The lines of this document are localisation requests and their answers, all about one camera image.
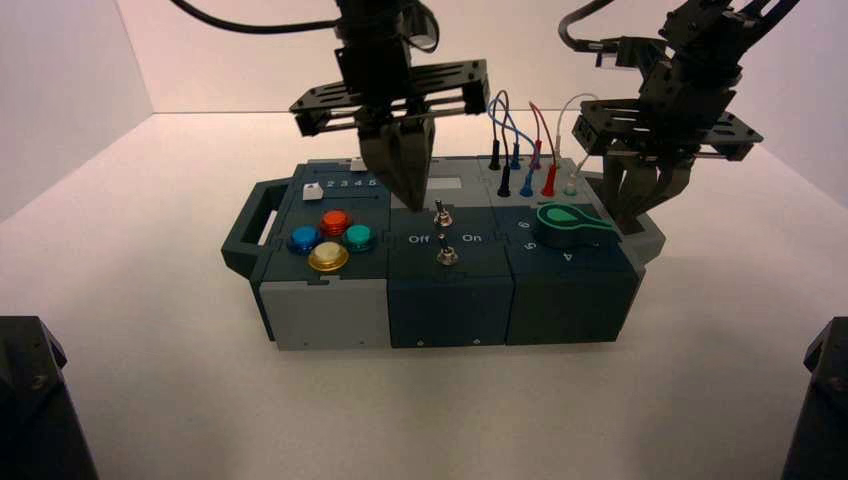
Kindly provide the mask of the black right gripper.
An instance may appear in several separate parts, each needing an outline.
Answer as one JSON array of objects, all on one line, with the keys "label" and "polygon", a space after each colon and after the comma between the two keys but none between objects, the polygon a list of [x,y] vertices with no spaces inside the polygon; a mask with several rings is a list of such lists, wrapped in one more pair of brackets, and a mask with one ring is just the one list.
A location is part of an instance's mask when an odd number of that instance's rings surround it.
[{"label": "black right gripper", "polygon": [[[586,153],[604,156],[602,201],[622,232],[639,232],[640,215],[688,186],[693,160],[687,158],[698,156],[702,147],[711,148],[713,157],[740,161],[764,140],[727,110],[740,79],[739,65],[658,60],[644,77],[637,99],[581,104],[572,134]],[[636,166],[634,158],[687,160]],[[632,168],[635,199],[630,212],[625,180]]]}]

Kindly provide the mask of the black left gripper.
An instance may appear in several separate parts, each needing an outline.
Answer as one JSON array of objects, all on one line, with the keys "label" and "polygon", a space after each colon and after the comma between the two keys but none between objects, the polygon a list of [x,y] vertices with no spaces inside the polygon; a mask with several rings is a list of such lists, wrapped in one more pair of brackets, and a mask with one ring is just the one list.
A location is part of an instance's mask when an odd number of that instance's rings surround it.
[{"label": "black left gripper", "polygon": [[433,119],[487,110],[486,61],[414,66],[409,47],[399,39],[346,46],[335,54],[342,79],[308,89],[290,107],[300,133],[316,136],[359,128],[367,169],[404,206],[421,211],[435,137]]}]

